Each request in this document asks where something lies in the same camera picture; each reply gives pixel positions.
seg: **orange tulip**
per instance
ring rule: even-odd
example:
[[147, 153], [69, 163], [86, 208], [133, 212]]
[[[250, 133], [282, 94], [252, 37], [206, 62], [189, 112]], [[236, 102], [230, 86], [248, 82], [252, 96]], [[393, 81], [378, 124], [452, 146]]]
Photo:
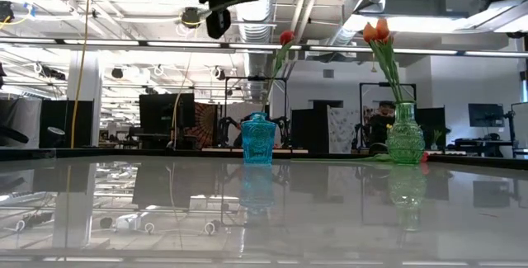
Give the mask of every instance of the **orange tulip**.
[[365, 29], [363, 29], [363, 39], [366, 43], [378, 39], [378, 31], [370, 23], [367, 23]]
[[378, 32], [379, 40], [384, 40], [385, 38], [389, 36], [390, 34], [389, 24], [387, 23], [386, 18], [382, 17], [378, 20], [378, 24], [376, 25], [376, 31]]

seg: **white wall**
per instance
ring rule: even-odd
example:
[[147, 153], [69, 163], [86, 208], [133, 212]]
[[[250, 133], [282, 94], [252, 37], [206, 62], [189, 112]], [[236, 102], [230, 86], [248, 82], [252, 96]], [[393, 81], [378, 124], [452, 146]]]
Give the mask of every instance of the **white wall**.
[[432, 104], [431, 57], [426, 56], [405, 69], [408, 83], [416, 83], [417, 107], [440, 107]]
[[[515, 51], [514, 40], [501, 49]], [[469, 127], [469, 103], [498, 103], [504, 111], [521, 99], [519, 60], [502, 58], [425, 57], [406, 69], [408, 82], [417, 84], [418, 107], [445, 106], [446, 126], [452, 130], [447, 142], [498, 133], [509, 139], [507, 121], [503, 129]], [[511, 148], [502, 153], [511, 155]]]
[[[334, 78], [323, 78], [324, 69], [333, 69]], [[320, 63], [298, 61], [288, 81], [290, 110], [312, 108], [312, 100], [339, 100], [343, 107], [360, 109], [360, 82], [386, 82], [383, 72], [376, 64], [377, 72], [372, 72], [372, 63]], [[401, 68], [400, 80], [405, 82], [405, 69]], [[393, 100], [394, 95], [388, 87], [365, 87], [364, 103]], [[284, 114], [284, 94], [274, 87], [271, 94], [271, 114], [273, 117]]]

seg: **red tulip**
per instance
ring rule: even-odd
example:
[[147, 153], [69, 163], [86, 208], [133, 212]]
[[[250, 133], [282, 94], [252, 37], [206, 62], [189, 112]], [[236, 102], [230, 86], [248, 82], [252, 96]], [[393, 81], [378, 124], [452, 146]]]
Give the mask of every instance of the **red tulip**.
[[280, 44], [286, 45], [290, 43], [295, 38], [293, 31], [284, 31], [280, 34]]
[[363, 29], [363, 39], [366, 43], [378, 39], [378, 31], [370, 23], [367, 23], [365, 29]]
[[378, 20], [378, 24], [376, 24], [376, 31], [378, 32], [378, 39], [380, 40], [384, 40], [385, 38], [389, 37], [390, 31], [387, 19], [382, 17]]
[[427, 175], [427, 174], [429, 174], [431, 172], [429, 170], [429, 166], [426, 163], [422, 164], [421, 168], [422, 168], [422, 174], [423, 175]]

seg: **patterned tapestry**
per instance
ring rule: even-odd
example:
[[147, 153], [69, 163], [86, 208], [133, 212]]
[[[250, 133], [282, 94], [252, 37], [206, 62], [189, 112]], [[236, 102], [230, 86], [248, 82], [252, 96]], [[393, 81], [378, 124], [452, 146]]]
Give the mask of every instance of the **patterned tapestry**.
[[216, 125], [216, 105], [195, 103], [196, 125], [185, 128], [185, 135], [196, 136], [198, 149], [213, 145], [213, 132]]
[[358, 110], [328, 107], [328, 152], [351, 153], [356, 137], [354, 126], [360, 122]]

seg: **tulip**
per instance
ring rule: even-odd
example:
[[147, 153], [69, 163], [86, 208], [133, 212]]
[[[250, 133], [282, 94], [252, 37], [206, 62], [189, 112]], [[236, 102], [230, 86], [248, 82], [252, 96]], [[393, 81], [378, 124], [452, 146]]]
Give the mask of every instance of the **tulip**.
[[287, 45], [295, 38], [293, 31], [284, 31], [280, 34], [280, 44], [281, 45]]
[[378, 32], [379, 40], [384, 40], [385, 38], [389, 37], [390, 31], [387, 19], [382, 17], [378, 20], [378, 24], [376, 24], [376, 31]]
[[366, 43], [378, 39], [378, 31], [370, 23], [367, 23], [365, 29], [363, 29], [363, 39]]

